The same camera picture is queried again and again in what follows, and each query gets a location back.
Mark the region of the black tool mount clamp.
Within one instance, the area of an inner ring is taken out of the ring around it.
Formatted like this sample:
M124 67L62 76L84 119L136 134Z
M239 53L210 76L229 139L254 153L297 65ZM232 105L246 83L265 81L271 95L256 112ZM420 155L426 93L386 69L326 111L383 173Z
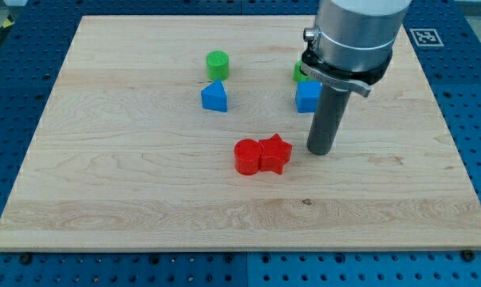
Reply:
M311 49L304 51L301 60L300 70L306 76L329 87L348 90L367 97L372 90L372 86L380 81L387 71L392 60L392 53L376 68L361 72L343 70L320 62L320 58Z

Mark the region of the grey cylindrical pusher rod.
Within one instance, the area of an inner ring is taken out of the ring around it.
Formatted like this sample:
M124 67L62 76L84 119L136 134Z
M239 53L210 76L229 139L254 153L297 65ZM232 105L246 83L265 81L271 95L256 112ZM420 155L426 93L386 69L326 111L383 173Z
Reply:
M330 152L351 92L323 85L306 147L315 155Z

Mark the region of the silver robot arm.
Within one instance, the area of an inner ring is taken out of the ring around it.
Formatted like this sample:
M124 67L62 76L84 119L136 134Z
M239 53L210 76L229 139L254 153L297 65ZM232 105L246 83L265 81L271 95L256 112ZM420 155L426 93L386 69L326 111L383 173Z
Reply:
M392 46L410 0L321 0L313 25L304 29L307 48L301 72L321 82L306 147L330 152L354 92L367 97L392 60Z

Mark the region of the green block behind arm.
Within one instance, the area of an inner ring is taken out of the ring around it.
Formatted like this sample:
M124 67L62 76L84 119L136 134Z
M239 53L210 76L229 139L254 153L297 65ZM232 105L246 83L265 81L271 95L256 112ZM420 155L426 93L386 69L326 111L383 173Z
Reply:
M313 81L312 77L309 77L309 76L305 75L301 71L301 66L302 66L302 61L297 61L294 64L294 71L293 71L293 76L292 76L293 81L295 81L295 82Z

